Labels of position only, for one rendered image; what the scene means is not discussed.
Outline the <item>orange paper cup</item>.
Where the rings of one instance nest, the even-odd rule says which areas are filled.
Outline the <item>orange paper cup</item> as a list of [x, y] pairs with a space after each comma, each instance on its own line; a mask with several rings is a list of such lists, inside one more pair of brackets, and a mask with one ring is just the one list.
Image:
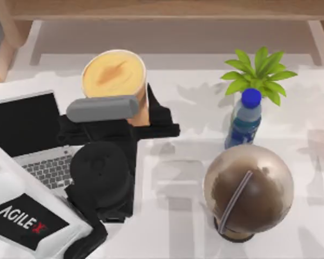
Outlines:
[[109, 50], [94, 57], [82, 73], [87, 98], [133, 95], [139, 110], [128, 119], [133, 126], [150, 125], [147, 70], [142, 58], [129, 50]]

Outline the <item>clear bottle with blue cap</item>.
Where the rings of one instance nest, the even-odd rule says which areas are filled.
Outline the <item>clear bottle with blue cap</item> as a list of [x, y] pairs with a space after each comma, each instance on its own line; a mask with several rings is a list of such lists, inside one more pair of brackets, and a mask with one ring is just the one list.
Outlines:
[[252, 144], [261, 123], [262, 94], [254, 88], [245, 89], [236, 103], [225, 140], [225, 149], [241, 144]]

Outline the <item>silver laptop with black screen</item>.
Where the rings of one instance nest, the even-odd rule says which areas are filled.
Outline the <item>silver laptop with black screen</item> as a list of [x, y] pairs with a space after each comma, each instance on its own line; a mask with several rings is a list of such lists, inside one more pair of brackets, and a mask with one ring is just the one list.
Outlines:
[[50, 189], [72, 183], [75, 150], [57, 140], [59, 117], [52, 90], [0, 100], [0, 148]]

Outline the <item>pale wooden shelf unit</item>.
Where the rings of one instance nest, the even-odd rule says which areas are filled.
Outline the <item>pale wooden shelf unit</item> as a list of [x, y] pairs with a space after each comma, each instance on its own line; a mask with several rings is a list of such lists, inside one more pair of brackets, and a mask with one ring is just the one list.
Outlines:
[[16, 22], [41, 21], [47, 50], [98, 53], [110, 46], [145, 53], [194, 53], [201, 34], [242, 38], [275, 24], [318, 21], [324, 0], [6, 0]]

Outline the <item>green leafy plant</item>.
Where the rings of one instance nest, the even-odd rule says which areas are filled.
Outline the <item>green leafy plant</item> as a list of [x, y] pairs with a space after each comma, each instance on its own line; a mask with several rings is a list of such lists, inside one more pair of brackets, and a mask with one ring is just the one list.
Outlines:
[[251, 61], [248, 54], [236, 49], [237, 59], [228, 59], [225, 64], [234, 68], [233, 71], [226, 72], [220, 78], [229, 81], [225, 95], [233, 95], [237, 92], [253, 88], [258, 90], [264, 98], [268, 98], [277, 106], [281, 105], [281, 97], [286, 97], [285, 88], [279, 83], [282, 80], [296, 77], [298, 74], [288, 70], [281, 63], [284, 55], [283, 51], [268, 53], [268, 48], [262, 46]]

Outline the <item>brown globe on stand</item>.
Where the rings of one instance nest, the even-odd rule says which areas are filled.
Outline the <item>brown globe on stand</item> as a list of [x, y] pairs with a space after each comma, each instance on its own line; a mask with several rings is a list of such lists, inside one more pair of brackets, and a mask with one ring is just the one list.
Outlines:
[[224, 150], [212, 161], [202, 193], [217, 233], [243, 243], [285, 219], [294, 201], [294, 180], [276, 153], [243, 144]]

